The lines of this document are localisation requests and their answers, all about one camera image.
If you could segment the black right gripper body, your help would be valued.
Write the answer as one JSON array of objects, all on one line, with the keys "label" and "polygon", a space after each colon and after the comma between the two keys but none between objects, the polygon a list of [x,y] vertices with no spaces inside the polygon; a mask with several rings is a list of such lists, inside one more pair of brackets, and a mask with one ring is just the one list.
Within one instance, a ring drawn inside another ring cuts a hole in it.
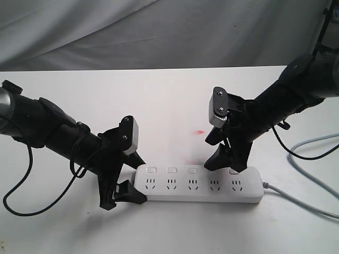
[{"label": "black right gripper body", "polygon": [[221,129],[213,126],[205,142],[211,146],[219,146],[220,143],[228,146],[233,157],[230,144],[231,140],[252,141],[249,141],[246,137],[248,118],[244,109],[245,100],[230,93],[228,93],[228,99],[229,108],[226,122]]}]

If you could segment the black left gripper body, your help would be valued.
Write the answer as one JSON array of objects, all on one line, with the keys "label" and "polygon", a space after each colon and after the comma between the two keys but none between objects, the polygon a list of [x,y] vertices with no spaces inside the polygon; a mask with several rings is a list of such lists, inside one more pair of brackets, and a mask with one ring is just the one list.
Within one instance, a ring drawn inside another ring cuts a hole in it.
[{"label": "black left gripper body", "polygon": [[127,155],[123,153],[122,120],[117,128],[100,133],[100,150],[94,158],[95,173],[99,182],[100,208],[107,211],[116,207],[113,194]]}]

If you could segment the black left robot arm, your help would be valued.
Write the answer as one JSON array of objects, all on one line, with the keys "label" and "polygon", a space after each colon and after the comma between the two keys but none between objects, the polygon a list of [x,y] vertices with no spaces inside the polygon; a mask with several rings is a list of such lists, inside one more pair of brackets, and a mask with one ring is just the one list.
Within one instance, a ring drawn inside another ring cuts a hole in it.
[{"label": "black left robot arm", "polygon": [[125,116],[118,127],[94,135],[90,128],[67,115],[60,107],[45,99],[30,99],[22,88],[9,80],[1,85],[1,134],[12,137],[28,148],[29,166],[24,177],[3,198],[5,208],[11,209],[8,197],[23,184],[33,166],[33,148],[48,148],[69,160],[73,179],[90,171],[97,176],[100,207],[111,210],[118,202],[142,204],[146,195],[134,188],[129,180],[118,178],[123,165],[137,169],[144,164],[137,153],[138,124],[131,115]]}]

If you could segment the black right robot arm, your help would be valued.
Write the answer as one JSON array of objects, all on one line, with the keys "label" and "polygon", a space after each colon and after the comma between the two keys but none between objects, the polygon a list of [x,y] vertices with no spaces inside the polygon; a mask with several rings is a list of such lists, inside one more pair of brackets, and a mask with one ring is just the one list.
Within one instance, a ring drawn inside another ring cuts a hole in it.
[{"label": "black right robot arm", "polygon": [[338,97],[337,54],[296,58],[254,99],[214,87],[209,102],[213,128],[205,141],[218,148],[204,167],[209,171],[229,167],[241,173],[255,139],[275,126],[288,130],[286,118],[331,97]]}]

